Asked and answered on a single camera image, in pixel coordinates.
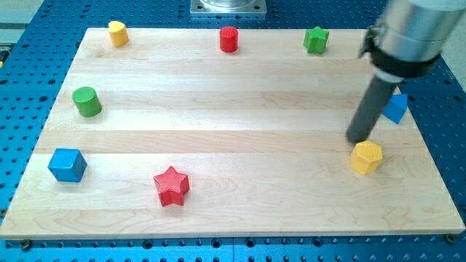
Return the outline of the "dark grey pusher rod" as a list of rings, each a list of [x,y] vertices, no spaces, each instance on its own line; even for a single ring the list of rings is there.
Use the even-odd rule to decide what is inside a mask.
[[[371,134],[398,82],[387,82],[374,75],[346,131],[347,140],[359,143]]]

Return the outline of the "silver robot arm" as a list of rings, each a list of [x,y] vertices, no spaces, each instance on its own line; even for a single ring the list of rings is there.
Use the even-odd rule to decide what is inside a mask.
[[[374,75],[347,128],[349,142],[368,138],[399,83],[431,72],[464,13],[465,0],[387,2],[360,50],[370,55]]]

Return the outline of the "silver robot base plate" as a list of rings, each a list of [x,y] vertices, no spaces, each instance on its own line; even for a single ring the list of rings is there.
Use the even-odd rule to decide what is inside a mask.
[[[192,15],[236,15],[267,13],[266,0],[191,0]]]

